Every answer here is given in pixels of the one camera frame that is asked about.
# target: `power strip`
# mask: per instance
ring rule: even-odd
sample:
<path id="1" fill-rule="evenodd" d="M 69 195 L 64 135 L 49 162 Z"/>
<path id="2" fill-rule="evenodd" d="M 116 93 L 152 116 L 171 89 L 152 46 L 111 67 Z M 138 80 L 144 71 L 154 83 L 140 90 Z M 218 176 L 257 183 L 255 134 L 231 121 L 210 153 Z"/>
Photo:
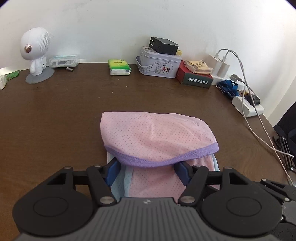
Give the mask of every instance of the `power strip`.
<path id="1" fill-rule="evenodd" d="M 242 113 L 242 96 L 235 96 L 231 103 L 234 105 L 234 107 L 241 113 L 241 115 L 243 116 Z M 263 114 L 264 112 L 264 108 L 262 105 L 256 105 L 256 109 L 258 114 Z M 253 106 L 251 106 L 251 104 L 245 99 L 244 100 L 244 114 L 246 117 L 251 117 L 251 116 L 255 116 L 256 114 L 256 110 Z"/>

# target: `white cable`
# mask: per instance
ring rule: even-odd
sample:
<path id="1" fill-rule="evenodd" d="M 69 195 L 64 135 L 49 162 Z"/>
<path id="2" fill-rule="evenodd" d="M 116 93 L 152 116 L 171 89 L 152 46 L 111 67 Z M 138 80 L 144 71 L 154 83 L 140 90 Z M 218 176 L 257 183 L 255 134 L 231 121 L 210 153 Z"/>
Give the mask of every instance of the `white cable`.
<path id="1" fill-rule="evenodd" d="M 294 158 L 294 156 L 291 155 L 291 154 L 289 154 L 289 153 L 282 152 L 282 151 L 277 150 L 277 149 L 274 148 L 274 145 L 273 145 L 273 143 L 272 143 L 272 140 L 270 139 L 270 137 L 269 137 L 269 135 L 268 135 L 268 133 L 267 133 L 267 131 L 266 131 L 264 125 L 263 125 L 263 122 L 262 122 L 262 120 L 261 120 L 261 118 L 260 118 L 260 116 L 259 116 L 259 114 L 258 114 L 258 112 L 257 112 L 256 106 L 255 106 L 255 103 L 254 103 L 254 99 L 253 99 L 253 96 L 252 96 L 252 94 L 251 94 L 251 90 L 250 90 L 249 85 L 248 85 L 247 80 L 246 80 L 246 76 L 245 76 L 245 72 L 244 72 L 244 67 L 243 67 L 243 65 L 242 65 L 242 62 L 241 62 L 240 58 L 238 57 L 238 55 L 237 55 L 236 52 L 234 52 L 234 51 L 232 51 L 232 50 L 229 50 L 229 49 L 221 49 L 221 50 L 219 50 L 219 51 L 217 52 L 217 55 L 218 55 L 218 54 L 220 53 L 220 51 L 222 51 L 222 50 L 227 50 L 227 51 L 228 51 L 227 54 L 228 54 L 229 52 L 231 52 L 232 54 L 234 54 L 234 55 L 237 57 L 237 59 L 238 59 L 238 61 L 239 61 L 239 64 L 240 64 L 240 66 L 241 66 L 242 74 L 243 74 L 243 76 L 244 76 L 244 92 L 243 92 L 243 96 L 242 96 L 242 113 L 243 113 L 244 119 L 245 119 L 245 121 L 246 121 L 246 123 L 247 123 L 247 125 L 248 125 L 248 127 L 249 127 L 249 129 L 250 129 L 250 131 L 253 133 L 254 136 L 256 136 L 256 137 L 257 137 L 259 140 L 261 140 L 264 144 L 266 144 L 270 149 L 274 150 L 276 156 L 278 157 L 278 159 L 279 159 L 279 161 L 280 161 L 280 164 L 282 165 L 282 167 L 283 167 L 283 169 L 284 169 L 284 171 L 285 171 L 285 173 L 286 173 L 286 175 L 287 175 L 287 177 L 288 177 L 288 181 L 290 181 L 290 182 L 291 182 L 291 185 L 294 186 L 293 181 L 292 181 L 291 177 L 289 176 L 288 172 L 286 171 L 286 168 L 284 167 L 284 165 L 283 165 L 283 163 L 282 163 L 282 161 L 281 161 L 281 159 L 280 159 L 280 157 L 279 157 L 279 155 L 278 155 L 277 152 L 282 153 L 282 154 L 285 154 L 285 155 L 288 155 L 288 156 L 291 156 L 292 158 Z M 272 147 L 271 147 L 270 145 L 268 145 L 265 141 L 263 141 L 259 136 L 257 136 L 257 135 L 255 134 L 255 132 L 252 130 L 252 128 L 250 127 L 250 125 L 249 125 L 249 122 L 248 122 L 248 120 L 247 120 L 247 118 L 246 118 L 246 115 L 245 115 L 245 113 L 244 113 L 244 94 L 245 94 L 246 87 L 248 88 L 248 91 L 249 91 L 249 93 L 250 93 L 251 100 L 252 100 L 253 106 L 254 106 L 254 108 L 255 108 L 256 114 L 257 114 L 257 116 L 258 116 L 258 118 L 259 118 L 259 120 L 260 120 L 260 123 L 261 123 L 261 125 L 262 125 L 262 127 L 263 127 L 263 129 L 264 129 L 264 131 L 265 131 L 265 133 L 266 133 L 266 135 L 267 135 L 267 137 L 268 137 L 268 139 L 269 139 L 269 141 L 270 141 Z"/>
<path id="2" fill-rule="evenodd" d="M 238 80 L 238 81 L 239 81 L 239 82 L 242 82 L 242 83 L 245 83 L 243 80 Z M 253 92 L 253 94 L 256 95 L 255 92 L 251 89 L 251 87 L 249 87 L 249 88 L 250 88 L 250 90 Z"/>

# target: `metal screw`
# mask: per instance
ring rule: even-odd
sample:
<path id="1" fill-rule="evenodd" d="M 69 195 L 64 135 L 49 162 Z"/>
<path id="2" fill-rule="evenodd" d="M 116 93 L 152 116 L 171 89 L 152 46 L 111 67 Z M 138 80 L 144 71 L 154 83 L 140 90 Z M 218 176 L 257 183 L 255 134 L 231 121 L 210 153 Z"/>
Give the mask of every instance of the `metal screw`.
<path id="1" fill-rule="evenodd" d="M 110 196 L 101 197 L 100 202 L 103 204 L 111 204 L 114 202 L 114 198 Z"/>
<path id="2" fill-rule="evenodd" d="M 180 200 L 183 203 L 193 203 L 195 201 L 194 197 L 192 196 L 183 196 Z"/>

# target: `green packet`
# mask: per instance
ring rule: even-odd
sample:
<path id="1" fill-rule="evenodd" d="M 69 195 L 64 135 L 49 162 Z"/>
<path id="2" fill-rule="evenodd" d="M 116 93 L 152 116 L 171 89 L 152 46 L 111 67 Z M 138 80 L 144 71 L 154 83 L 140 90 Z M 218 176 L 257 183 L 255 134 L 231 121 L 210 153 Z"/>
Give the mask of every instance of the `green packet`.
<path id="1" fill-rule="evenodd" d="M 8 80 L 13 79 L 14 77 L 18 76 L 19 73 L 20 73 L 20 71 L 18 70 L 18 71 L 14 71 L 14 72 L 12 72 L 10 74 L 6 74 L 5 75 L 6 76 L 6 80 L 8 81 Z"/>
<path id="2" fill-rule="evenodd" d="M 123 59 L 109 59 L 108 60 L 111 75 L 130 75 L 131 68 Z"/>

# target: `white robot figurine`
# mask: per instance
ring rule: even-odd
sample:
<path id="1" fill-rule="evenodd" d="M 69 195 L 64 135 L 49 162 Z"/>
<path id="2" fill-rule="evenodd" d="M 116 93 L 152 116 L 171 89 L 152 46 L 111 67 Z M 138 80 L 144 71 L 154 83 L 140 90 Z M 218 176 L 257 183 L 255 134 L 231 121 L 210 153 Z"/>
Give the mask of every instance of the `white robot figurine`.
<path id="1" fill-rule="evenodd" d="M 53 75 L 54 70 L 46 68 L 44 56 L 49 48 L 49 42 L 49 32 L 44 28 L 32 28 L 22 36 L 20 52 L 24 59 L 30 60 L 31 74 L 27 76 L 27 83 L 38 83 Z"/>

